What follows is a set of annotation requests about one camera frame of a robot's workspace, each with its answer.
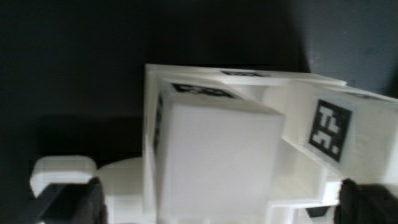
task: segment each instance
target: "black background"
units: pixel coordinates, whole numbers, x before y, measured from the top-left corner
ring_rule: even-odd
[[[0,223],[36,159],[141,154],[144,63],[311,71],[398,96],[397,0],[0,0]]]

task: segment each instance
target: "white cube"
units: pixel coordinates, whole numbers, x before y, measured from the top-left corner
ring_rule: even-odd
[[[285,117],[223,87],[166,83],[160,101],[160,221],[262,220]]]

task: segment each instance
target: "white block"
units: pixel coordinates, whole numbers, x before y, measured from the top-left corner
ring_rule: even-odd
[[[176,89],[166,84],[157,151],[160,221],[226,218],[262,223],[285,117],[226,92],[216,93],[219,97],[200,88]]]
[[[143,210],[143,158],[127,159],[98,170],[109,223],[152,223]]]
[[[36,197],[52,183],[88,183],[96,174],[96,163],[86,156],[49,156],[36,162],[31,187]]]

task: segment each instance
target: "white plastic object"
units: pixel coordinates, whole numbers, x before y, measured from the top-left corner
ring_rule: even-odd
[[[96,175],[96,163],[86,156],[43,157],[34,166],[31,187],[36,197],[52,183],[88,183]]]
[[[143,172],[143,158],[114,162],[98,170],[111,224],[153,221],[143,212]]]
[[[162,121],[162,127],[157,128],[162,83],[173,80],[180,80],[187,84],[196,83],[198,85],[214,83],[216,86],[223,86],[223,89],[233,89],[244,101],[256,101],[287,117],[262,223],[317,223],[317,220],[306,216],[306,208],[338,204],[340,184],[342,180],[349,177],[359,184],[384,184],[391,193],[398,196],[398,175],[395,172],[398,169],[397,99],[347,87],[345,81],[315,74],[148,65],[146,75],[144,204],[146,211],[159,215],[159,223],[251,223],[251,220],[242,221],[233,215],[230,219],[217,219],[212,216],[192,218],[192,214],[182,218],[184,215],[176,213],[171,214],[175,218],[164,221],[160,209],[164,198],[160,193],[155,194],[157,191],[162,191],[162,182],[159,180],[162,180],[166,173],[171,172],[171,166],[178,163],[189,163],[185,156],[191,159],[192,152],[187,146],[178,153],[180,159],[176,161],[171,160],[173,163],[169,164],[168,161],[175,158],[175,155],[166,154],[162,156],[162,143],[159,146],[153,144],[157,130],[160,130],[164,142],[169,144],[175,136],[175,134],[173,136],[169,134],[176,121],[180,118],[191,118],[189,114],[194,115],[200,113],[198,110],[205,111],[212,108],[207,103],[201,103],[198,105],[200,109],[192,109],[192,111],[182,113],[180,116],[173,117],[171,121]],[[166,103],[162,104],[164,111],[169,111],[164,114],[166,118],[169,117],[168,113],[175,114],[176,111],[182,111],[182,105],[187,107],[180,103],[182,98],[187,98],[185,102],[191,101],[189,97],[180,96],[171,96],[171,100],[166,99]],[[320,101],[326,101],[331,107],[326,107],[327,104],[320,104]],[[226,103],[224,110],[228,109],[232,109],[232,105]],[[185,141],[185,137],[185,133],[180,133],[182,141]],[[208,141],[198,141],[196,143],[207,146]],[[214,152],[203,151],[196,155],[201,158],[208,157],[214,159]],[[201,166],[198,165],[198,167],[203,168],[198,168],[198,173],[203,171],[198,175],[207,175],[210,173],[207,172],[207,163]],[[178,172],[180,183],[184,184],[184,177],[189,179],[194,179],[194,177],[189,169],[182,168]],[[226,207],[230,207],[232,203],[228,203],[228,200],[221,201],[221,203],[226,203]]]
[[[160,223],[264,220],[285,117],[224,89],[164,83]]]

